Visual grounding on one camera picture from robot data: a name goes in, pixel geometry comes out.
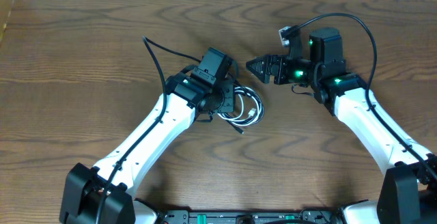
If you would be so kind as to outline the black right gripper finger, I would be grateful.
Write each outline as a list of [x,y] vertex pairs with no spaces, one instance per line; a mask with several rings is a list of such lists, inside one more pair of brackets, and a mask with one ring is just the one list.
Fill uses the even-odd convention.
[[246,62],[247,68],[266,68],[270,65],[272,55],[263,55]]
[[247,63],[246,68],[254,76],[256,76],[262,83],[269,84],[270,73],[268,70],[269,65],[266,63]]

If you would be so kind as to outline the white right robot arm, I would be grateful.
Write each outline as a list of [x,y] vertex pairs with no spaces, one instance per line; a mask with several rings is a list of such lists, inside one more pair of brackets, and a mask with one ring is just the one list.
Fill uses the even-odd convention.
[[397,125],[359,75],[346,70],[339,30],[312,31],[308,59],[297,27],[284,27],[279,35],[289,53],[257,57],[247,70],[262,83],[310,87],[311,97],[358,137],[384,176],[378,200],[342,206],[330,222],[435,223],[436,155]]

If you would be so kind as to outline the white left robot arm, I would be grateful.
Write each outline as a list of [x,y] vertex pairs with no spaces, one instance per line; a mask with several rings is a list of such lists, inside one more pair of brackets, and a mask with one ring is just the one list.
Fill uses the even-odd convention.
[[201,113],[234,107],[227,77],[233,59],[209,48],[197,66],[170,76],[150,114],[110,154],[89,168],[78,163],[66,177],[60,223],[145,223],[158,213],[136,199],[145,175],[170,143]]

